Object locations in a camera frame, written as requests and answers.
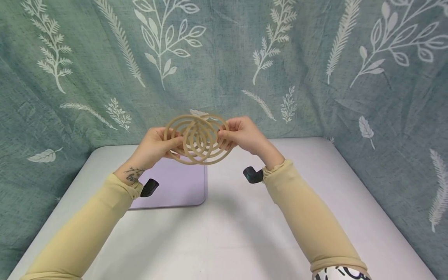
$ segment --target black and white fabric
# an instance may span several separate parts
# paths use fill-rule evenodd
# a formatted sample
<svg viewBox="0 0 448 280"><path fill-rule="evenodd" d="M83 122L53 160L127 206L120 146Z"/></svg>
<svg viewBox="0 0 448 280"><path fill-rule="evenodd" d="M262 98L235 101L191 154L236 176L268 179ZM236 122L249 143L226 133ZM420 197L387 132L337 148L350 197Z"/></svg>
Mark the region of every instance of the black and white fabric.
<svg viewBox="0 0 448 280"><path fill-rule="evenodd" d="M370 280L369 277L349 267L327 267L318 274L316 274L315 280L350 280L361 279Z"/></svg>

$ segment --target left hand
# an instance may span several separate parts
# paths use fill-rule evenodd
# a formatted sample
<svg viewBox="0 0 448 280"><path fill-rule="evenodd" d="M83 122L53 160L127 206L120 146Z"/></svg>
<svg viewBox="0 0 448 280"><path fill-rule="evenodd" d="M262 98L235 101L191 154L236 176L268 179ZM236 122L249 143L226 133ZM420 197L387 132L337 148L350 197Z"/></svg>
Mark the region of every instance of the left hand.
<svg viewBox="0 0 448 280"><path fill-rule="evenodd" d="M145 170L152 168L161 158L170 158L168 152L171 149L175 147L183 149L183 137L178 132L175 138L170 139L172 133L172 129L170 129L166 141L163 140L164 132L164 127L149 129L132 156L114 174L122 182L132 185L137 182Z"/></svg>

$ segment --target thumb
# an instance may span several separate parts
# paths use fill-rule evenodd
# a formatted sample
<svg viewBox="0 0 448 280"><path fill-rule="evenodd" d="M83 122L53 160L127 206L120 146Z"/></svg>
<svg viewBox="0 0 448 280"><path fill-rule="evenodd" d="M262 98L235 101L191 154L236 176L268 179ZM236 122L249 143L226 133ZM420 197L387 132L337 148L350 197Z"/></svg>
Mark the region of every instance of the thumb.
<svg viewBox="0 0 448 280"><path fill-rule="evenodd" d="M218 137L238 143L237 131L221 130L220 132L218 132Z"/></svg>
<svg viewBox="0 0 448 280"><path fill-rule="evenodd" d="M166 140L164 141L165 149L166 150L174 149L175 147L180 146L183 141L184 138L182 136Z"/></svg>

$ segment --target hand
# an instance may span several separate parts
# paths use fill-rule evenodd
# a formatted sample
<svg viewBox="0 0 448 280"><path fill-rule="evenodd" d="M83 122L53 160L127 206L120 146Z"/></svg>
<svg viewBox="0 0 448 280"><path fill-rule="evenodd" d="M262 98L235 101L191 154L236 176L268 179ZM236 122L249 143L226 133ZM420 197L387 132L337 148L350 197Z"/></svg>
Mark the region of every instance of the hand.
<svg viewBox="0 0 448 280"><path fill-rule="evenodd" d="M132 156L114 174L122 182L132 185L138 181L145 170L152 168L161 158L171 158L168 151L175 147L183 149L183 137L179 135L179 132L176 132L175 138L170 139L172 133L170 129L166 141L163 140L164 132L164 127L149 129Z"/></svg>
<svg viewBox="0 0 448 280"><path fill-rule="evenodd" d="M227 124L229 130L224 130L224 126L221 126L218 132L219 138L232 142L225 147L226 150L238 145L241 149L260 157L269 170L284 162L283 155L269 142L249 117L233 118L227 120Z"/></svg>

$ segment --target arm sleeve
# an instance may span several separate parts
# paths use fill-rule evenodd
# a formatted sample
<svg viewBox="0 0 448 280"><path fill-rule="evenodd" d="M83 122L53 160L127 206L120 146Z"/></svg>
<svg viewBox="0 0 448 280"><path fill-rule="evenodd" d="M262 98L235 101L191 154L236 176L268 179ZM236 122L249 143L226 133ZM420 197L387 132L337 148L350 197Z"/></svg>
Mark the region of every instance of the arm sleeve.
<svg viewBox="0 0 448 280"><path fill-rule="evenodd" d="M118 220L143 189L115 175L51 239L21 280L79 280L92 264Z"/></svg>
<svg viewBox="0 0 448 280"><path fill-rule="evenodd" d="M264 168L263 172L272 200L283 212L311 264L313 279L322 269L332 266L349 267L367 275L367 266L335 216L302 179L291 160L271 171Z"/></svg>

